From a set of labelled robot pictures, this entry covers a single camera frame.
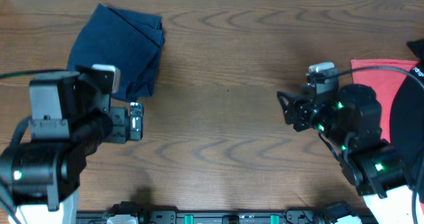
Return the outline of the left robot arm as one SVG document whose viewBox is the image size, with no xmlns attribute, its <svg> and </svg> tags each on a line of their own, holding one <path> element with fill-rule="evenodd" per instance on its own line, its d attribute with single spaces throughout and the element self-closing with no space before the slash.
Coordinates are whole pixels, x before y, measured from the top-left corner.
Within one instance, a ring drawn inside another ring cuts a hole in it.
<svg viewBox="0 0 424 224">
<path fill-rule="evenodd" d="M 1 154 L 1 205 L 10 223 L 75 223 L 80 174 L 103 142 L 142 138 L 144 107 L 33 105 Z"/>
</svg>

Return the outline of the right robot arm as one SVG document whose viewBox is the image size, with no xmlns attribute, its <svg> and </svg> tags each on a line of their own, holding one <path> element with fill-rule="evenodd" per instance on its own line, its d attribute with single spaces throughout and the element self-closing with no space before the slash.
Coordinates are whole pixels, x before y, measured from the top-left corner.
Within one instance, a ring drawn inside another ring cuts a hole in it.
<svg viewBox="0 0 424 224">
<path fill-rule="evenodd" d="M 416 209 L 400 207 L 400 195 L 413 180 L 399 152 L 381 138 L 382 106 L 366 85 L 318 84 L 315 93 L 296 95 L 279 91 L 285 122 L 297 132 L 314 129 L 341 166 L 348 182 L 363 197 L 369 217 L 349 214 L 335 205 L 318 215 L 322 223 L 407 223 Z"/>
</svg>

